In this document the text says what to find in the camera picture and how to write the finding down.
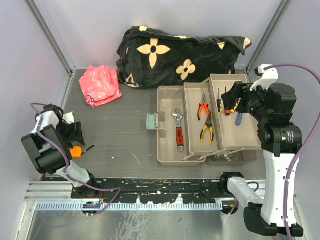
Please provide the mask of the beige plastic tool box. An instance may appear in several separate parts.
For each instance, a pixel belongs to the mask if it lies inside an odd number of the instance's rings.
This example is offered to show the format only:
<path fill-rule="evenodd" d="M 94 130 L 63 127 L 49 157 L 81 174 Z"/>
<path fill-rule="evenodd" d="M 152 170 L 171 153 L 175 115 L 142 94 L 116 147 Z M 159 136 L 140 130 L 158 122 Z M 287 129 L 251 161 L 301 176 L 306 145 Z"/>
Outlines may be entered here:
<path fill-rule="evenodd" d="M 216 165 L 245 165 L 257 160 L 261 142 L 257 136 L 258 122 L 243 114 L 240 126 L 236 126 L 237 113 L 225 115 L 222 94 L 235 82 L 248 83 L 245 74 L 211 74 L 201 83 L 185 83 L 182 86 L 160 86 L 157 89 L 157 112 L 148 114 L 146 128 L 156 131 L 157 160 L 163 166 L 197 166 L 206 160 Z M 218 89 L 222 114 L 217 107 Z M 197 113 L 205 93 L 209 116 Z M 183 115 L 181 124 L 184 151 L 179 152 L 176 143 L 176 121 L 172 110 L 178 108 Z"/>

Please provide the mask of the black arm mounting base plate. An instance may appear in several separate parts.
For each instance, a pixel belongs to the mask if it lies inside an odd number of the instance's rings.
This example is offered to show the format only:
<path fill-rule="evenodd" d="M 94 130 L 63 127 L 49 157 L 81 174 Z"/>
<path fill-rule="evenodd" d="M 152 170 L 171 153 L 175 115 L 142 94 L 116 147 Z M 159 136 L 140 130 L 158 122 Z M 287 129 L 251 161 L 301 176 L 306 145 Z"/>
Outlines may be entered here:
<path fill-rule="evenodd" d="M 182 197 L 184 204 L 209 204 L 218 199 L 234 196 L 228 193 L 215 179 L 152 179 L 152 178 L 99 178 L 98 187 L 113 189 L 120 187 L 115 203 L 173 204 Z"/>

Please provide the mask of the red handled screwdriver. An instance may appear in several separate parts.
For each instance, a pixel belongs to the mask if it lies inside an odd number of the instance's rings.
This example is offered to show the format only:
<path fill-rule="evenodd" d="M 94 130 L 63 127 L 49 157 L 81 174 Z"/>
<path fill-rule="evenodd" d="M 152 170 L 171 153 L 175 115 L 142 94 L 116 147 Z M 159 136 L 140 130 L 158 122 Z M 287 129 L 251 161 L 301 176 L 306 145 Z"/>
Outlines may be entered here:
<path fill-rule="evenodd" d="M 228 110 L 228 109 L 226 110 L 225 109 L 224 113 L 225 113 L 226 116 L 229 116 L 231 114 L 231 110 Z"/>

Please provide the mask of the orange handled needle-nose pliers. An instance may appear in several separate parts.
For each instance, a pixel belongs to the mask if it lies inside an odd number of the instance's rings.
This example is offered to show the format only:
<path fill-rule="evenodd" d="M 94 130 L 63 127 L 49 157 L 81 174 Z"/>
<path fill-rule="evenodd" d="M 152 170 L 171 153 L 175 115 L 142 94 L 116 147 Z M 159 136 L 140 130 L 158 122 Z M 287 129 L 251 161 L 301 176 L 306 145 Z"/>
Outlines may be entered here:
<path fill-rule="evenodd" d="M 208 117 L 210 114 L 210 110 L 209 110 L 209 104 L 207 103 L 207 100 L 206 100 L 205 93 L 202 94 L 201 102 L 199 103 L 199 106 L 198 106 L 197 119 L 199 121 L 201 120 L 202 110 L 205 110 L 206 116 Z"/>

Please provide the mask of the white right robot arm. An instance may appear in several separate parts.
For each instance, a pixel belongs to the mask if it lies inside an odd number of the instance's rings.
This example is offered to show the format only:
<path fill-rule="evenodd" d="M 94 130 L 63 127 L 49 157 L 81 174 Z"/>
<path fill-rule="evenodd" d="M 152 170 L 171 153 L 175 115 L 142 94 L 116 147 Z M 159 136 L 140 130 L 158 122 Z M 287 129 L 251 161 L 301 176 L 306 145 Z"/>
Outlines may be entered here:
<path fill-rule="evenodd" d="M 283 83 L 268 89 L 237 81 L 221 98 L 224 107 L 250 114 L 258 122 L 257 136 L 261 142 L 266 167 L 265 194 L 260 198 L 238 172 L 225 172 L 220 177 L 219 191 L 225 197 L 234 195 L 243 207 L 246 228 L 261 236 L 302 237 L 304 229 L 294 212 L 294 157 L 302 147 L 303 135 L 291 122 L 296 104 L 296 91 Z"/>

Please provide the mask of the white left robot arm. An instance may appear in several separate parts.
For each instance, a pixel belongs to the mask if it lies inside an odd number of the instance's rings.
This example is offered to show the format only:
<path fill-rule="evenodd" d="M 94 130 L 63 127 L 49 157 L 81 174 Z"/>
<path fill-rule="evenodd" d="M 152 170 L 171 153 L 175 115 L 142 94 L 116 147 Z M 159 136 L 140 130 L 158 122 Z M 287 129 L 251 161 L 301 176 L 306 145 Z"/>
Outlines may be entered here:
<path fill-rule="evenodd" d="M 95 198 L 100 185 L 85 168 L 73 161 L 73 143 L 85 146 L 82 124 L 72 112 L 65 113 L 54 104 L 32 103 L 35 127 L 21 143 L 35 169 L 42 175 L 57 175 L 72 184 L 82 197 Z"/>

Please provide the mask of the long black yellow screwdriver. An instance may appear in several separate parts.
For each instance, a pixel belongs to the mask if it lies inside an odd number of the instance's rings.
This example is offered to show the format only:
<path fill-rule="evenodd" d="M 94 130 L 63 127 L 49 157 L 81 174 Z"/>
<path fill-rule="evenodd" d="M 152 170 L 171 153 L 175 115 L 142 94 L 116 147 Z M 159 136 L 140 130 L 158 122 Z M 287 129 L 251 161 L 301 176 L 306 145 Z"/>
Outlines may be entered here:
<path fill-rule="evenodd" d="M 236 102 L 235 105 L 234 105 L 234 107 L 230 110 L 230 112 L 231 112 L 231 113 L 235 113 L 235 112 L 237 111 L 238 105 L 239 105 L 239 103 Z"/>

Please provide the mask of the red handled adjustable wrench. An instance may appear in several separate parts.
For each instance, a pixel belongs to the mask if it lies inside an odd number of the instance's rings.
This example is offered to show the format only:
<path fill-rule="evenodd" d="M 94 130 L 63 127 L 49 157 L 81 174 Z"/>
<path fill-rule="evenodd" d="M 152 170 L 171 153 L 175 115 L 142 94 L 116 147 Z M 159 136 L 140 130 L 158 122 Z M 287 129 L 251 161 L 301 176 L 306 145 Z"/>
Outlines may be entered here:
<path fill-rule="evenodd" d="M 177 150 L 179 152 L 184 151 L 184 137 L 183 137 L 183 130 L 182 130 L 182 118 L 183 115 L 180 112 L 180 109 L 174 108 L 171 112 L 173 118 L 175 119 L 175 135 L 176 135 L 176 145 Z"/>

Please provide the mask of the blue handled screwdriver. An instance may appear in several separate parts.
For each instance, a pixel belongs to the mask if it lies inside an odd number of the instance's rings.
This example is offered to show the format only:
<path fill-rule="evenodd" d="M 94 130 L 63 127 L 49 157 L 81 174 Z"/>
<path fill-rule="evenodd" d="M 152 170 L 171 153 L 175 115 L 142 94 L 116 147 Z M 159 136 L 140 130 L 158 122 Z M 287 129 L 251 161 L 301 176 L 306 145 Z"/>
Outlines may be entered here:
<path fill-rule="evenodd" d="M 235 119 L 235 125 L 240 126 L 242 123 L 242 119 L 243 119 L 243 114 L 238 112 Z"/>

